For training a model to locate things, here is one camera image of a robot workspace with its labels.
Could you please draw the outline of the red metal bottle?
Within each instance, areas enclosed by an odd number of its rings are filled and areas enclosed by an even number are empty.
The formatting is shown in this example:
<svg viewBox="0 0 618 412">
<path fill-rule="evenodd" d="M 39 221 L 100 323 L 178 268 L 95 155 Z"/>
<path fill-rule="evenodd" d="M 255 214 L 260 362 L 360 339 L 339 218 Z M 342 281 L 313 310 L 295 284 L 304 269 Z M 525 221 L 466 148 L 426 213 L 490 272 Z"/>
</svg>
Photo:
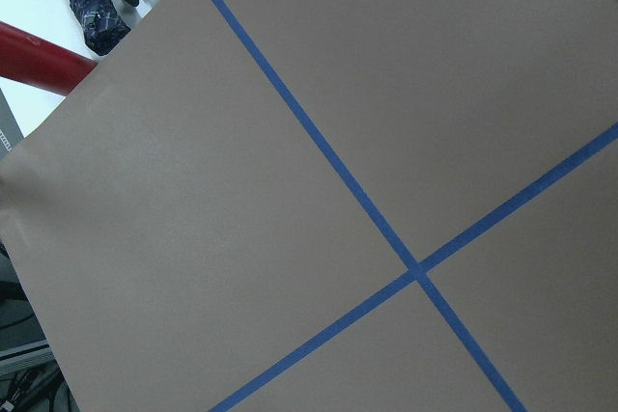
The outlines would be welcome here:
<svg viewBox="0 0 618 412">
<path fill-rule="evenodd" d="M 1 22 L 1 76 L 59 96 L 70 94 L 97 62 Z"/>
</svg>

